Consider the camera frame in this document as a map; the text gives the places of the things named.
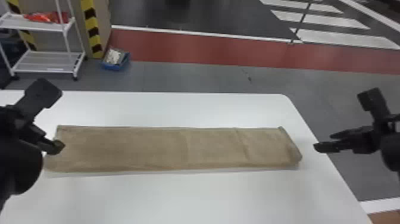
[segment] white table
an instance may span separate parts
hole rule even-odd
[[[1,91],[0,105],[21,91]],[[145,127],[283,126],[298,170],[41,177],[12,197],[0,223],[371,223],[291,101],[283,95],[64,92],[36,124]]]

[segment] hazard stripe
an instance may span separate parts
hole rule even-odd
[[[19,0],[7,0],[7,4],[10,7],[11,12],[15,14],[21,14],[20,3]],[[27,30],[21,30],[21,38],[27,42],[29,48],[32,51],[37,51],[35,39],[32,34]]]
[[[89,37],[89,45],[92,49],[93,57],[102,58],[104,52],[93,0],[81,0],[80,4],[85,15],[85,28]]]

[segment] beige towel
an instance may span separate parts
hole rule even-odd
[[[286,131],[277,129],[194,129],[59,126],[66,148],[45,157],[54,172],[119,172],[287,168],[301,154]]]

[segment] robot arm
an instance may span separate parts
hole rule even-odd
[[[362,92],[357,97],[362,108],[371,113],[372,125],[335,133],[330,136],[334,141],[316,143],[314,148],[320,153],[353,150],[356,154],[371,154],[380,150],[387,168],[398,172],[400,177],[400,133],[396,130],[400,114],[390,113],[378,88]]]
[[[46,133],[33,124],[61,95],[56,86],[38,79],[15,105],[0,107],[0,211],[11,195],[26,192],[37,181],[42,152],[56,155],[64,148],[62,142],[46,139]]]

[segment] white floor marking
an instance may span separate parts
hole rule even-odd
[[[247,39],[256,41],[276,41],[276,42],[290,42],[290,39],[283,38],[262,38],[259,36],[244,36],[244,35],[230,35],[222,33],[205,33],[205,32],[193,32],[184,30],[167,30],[167,29],[156,29],[148,27],[135,27],[135,26],[122,26],[122,25],[112,25],[113,29],[117,30],[133,30],[133,31],[144,31],[144,32],[155,32],[155,33],[175,33],[183,35],[195,35],[195,36],[212,36],[217,38],[234,38],[234,39]],[[300,40],[294,40],[295,43],[302,43]]]
[[[297,36],[304,42],[334,45],[363,46],[369,48],[400,49],[400,46],[381,36],[354,35],[301,29]]]
[[[289,8],[306,8],[306,2],[298,2],[298,1],[288,1],[288,0],[260,0],[264,5],[275,5],[275,6],[282,6],[282,7],[289,7]],[[325,11],[331,13],[343,13],[342,11],[338,10],[337,8],[331,5],[323,5],[323,4],[311,4],[311,10],[316,11]]]
[[[387,18],[387,17],[385,17],[385,16],[383,16],[383,15],[381,15],[381,14],[379,14],[379,13],[373,11],[373,10],[370,10],[369,8],[367,8],[367,7],[361,5],[361,4],[359,4],[359,3],[357,3],[357,2],[355,2],[353,0],[339,0],[339,1],[343,2],[344,4],[349,5],[352,8],[355,8],[356,10],[358,10],[358,11],[364,13],[364,14],[369,15],[370,17],[378,20],[379,22],[381,22],[381,23],[383,23],[383,24],[385,24],[385,25],[397,30],[398,32],[400,32],[400,24],[398,24],[397,22],[395,22],[395,21],[393,21],[393,20],[391,20],[391,19],[389,19],[389,18]]]
[[[361,207],[367,214],[400,209],[400,198],[387,198],[373,201],[360,202]]]
[[[272,10],[272,12],[283,21],[296,21],[299,22],[302,13],[289,13],[284,11],[276,11]],[[360,28],[360,29],[369,29],[369,27],[363,25],[357,20],[352,18],[340,18],[340,17],[331,17],[324,15],[311,15],[308,14],[304,18],[304,23],[313,23],[313,24],[322,24],[329,26],[340,26],[340,27],[351,27],[351,28]]]

